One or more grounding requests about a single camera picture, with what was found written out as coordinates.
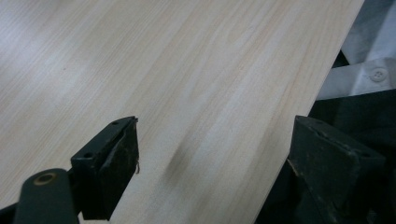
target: light wood grain surface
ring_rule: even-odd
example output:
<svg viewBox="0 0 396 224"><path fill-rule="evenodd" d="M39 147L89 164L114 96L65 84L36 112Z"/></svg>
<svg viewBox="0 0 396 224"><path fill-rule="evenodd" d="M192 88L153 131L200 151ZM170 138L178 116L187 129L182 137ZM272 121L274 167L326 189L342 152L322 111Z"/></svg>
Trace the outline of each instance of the light wood grain surface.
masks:
<svg viewBox="0 0 396 224"><path fill-rule="evenodd" d="M135 115L112 223L253 222L361 3L1 1L0 206Z"/></svg>

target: table surface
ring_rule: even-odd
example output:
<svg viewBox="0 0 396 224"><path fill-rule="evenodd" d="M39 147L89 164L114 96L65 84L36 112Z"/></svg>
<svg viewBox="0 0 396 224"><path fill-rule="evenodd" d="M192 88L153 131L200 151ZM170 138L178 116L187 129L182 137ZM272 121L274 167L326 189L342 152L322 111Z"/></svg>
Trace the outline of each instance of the table surface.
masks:
<svg viewBox="0 0 396 224"><path fill-rule="evenodd" d="M0 1L0 206L139 117L112 223L251 223L362 0Z"/></svg>

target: wooden table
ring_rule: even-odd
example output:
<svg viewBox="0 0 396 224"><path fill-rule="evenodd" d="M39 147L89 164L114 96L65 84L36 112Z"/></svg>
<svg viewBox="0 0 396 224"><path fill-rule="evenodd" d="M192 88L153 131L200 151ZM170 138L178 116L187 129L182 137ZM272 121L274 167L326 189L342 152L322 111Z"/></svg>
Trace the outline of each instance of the wooden table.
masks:
<svg viewBox="0 0 396 224"><path fill-rule="evenodd" d="M361 3L1 1L0 206L135 115L112 223L253 222Z"/></svg>

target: button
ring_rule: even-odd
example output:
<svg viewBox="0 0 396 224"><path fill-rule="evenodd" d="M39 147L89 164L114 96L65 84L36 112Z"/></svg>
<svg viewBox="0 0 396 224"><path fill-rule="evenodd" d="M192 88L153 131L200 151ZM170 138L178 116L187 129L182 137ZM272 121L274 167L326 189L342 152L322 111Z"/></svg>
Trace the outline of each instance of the button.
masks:
<svg viewBox="0 0 396 224"><path fill-rule="evenodd" d="M381 82L387 78L388 74L388 70L385 68L375 68L370 73L370 79L374 82Z"/></svg>

